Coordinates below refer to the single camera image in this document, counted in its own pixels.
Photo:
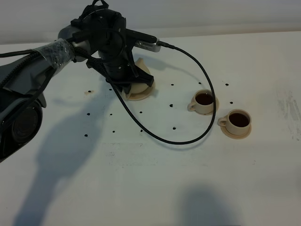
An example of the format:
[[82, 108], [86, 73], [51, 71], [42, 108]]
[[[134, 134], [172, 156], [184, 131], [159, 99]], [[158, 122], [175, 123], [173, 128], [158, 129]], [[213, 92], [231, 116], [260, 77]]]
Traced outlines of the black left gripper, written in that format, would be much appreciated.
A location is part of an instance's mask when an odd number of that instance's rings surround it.
[[87, 52], [99, 53], [98, 58], [87, 61], [87, 66], [112, 81], [126, 81], [117, 84], [120, 94], [132, 94], [132, 83], [151, 87], [154, 77], [134, 64], [132, 50], [128, 49], [126, 35], [93, 35], [86, 40]]

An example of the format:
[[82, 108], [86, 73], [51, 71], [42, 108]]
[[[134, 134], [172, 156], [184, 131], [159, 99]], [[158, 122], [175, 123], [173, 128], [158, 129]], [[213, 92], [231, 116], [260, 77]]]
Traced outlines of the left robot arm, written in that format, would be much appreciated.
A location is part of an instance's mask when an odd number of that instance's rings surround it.
[[42, 123], [44, 90], [70, 62], [85, 61], [116, 89], [129, 94], [136, 84], [151, 87], [153, 77], [134, 63], [133, 47], [159, 51], [157, 38], [127, 29], [126, 19], [95, 0], [63, 28], [56, 41], [35, 49], [4, 53], [19, 59], [0, 68], [0, 158], [31, 141]]

